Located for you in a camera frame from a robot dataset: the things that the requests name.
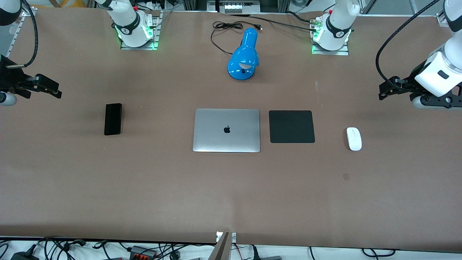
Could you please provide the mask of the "white computer mouse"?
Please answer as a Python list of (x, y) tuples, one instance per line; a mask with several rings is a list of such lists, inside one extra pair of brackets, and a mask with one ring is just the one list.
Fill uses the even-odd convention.
[(346, 129), (346, 136), (349, 149), (351, 151), (360, 151), (362, 148), (362, 138), (360, 131), (355, 127), (348, 127)]

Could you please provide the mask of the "black smartphone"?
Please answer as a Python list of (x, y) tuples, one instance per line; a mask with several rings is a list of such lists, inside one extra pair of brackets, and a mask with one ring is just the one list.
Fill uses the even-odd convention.
[(119, 135), (122, 131), (122, 104), (107, 104), (105, 107), (104, 135)]

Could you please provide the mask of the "black mouse pad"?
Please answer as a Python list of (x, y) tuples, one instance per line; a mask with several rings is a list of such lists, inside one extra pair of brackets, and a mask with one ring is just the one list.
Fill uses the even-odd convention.
[(269, 129), (271, 143), (315, 143), (310, 110), (270, 110)]

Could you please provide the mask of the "blue desk lamp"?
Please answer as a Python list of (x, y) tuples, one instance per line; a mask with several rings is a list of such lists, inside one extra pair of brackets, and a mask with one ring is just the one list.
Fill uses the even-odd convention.
[(227, 71), (231, 78), (238, 81), (250, 79), (259, 66), (259, 56), (256, 51), (258, 32), (255, 28), (244, 31), (240, 46), (231, 55), (227, 64)]

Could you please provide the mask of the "black power adapter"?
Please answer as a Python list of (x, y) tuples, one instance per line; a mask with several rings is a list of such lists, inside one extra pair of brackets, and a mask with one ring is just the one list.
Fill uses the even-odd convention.
[(33, 255), (33, 252), (16, 252), (14, 253), (10, 260), (40, 260), (38, 257)]

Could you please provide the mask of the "white power strip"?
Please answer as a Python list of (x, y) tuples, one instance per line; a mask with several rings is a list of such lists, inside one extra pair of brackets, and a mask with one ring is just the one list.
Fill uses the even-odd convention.
[(220, 12), (225, 14), (251, 14), (261, 11), (259, 1), (221, 1)]

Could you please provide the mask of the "silver laptop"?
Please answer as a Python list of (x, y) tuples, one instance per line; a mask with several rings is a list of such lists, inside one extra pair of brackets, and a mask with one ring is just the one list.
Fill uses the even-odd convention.
[(260, 111), (257, 109), (197, 108), (194, 152), (259, 153)]

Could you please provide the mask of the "grey connector box orange levers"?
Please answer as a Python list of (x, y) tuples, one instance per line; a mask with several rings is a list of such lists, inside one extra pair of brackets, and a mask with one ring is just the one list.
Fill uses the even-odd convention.
[(157, 251), (153, 248), (132, 246), (128, 248), (129, 260), (155, 260)]

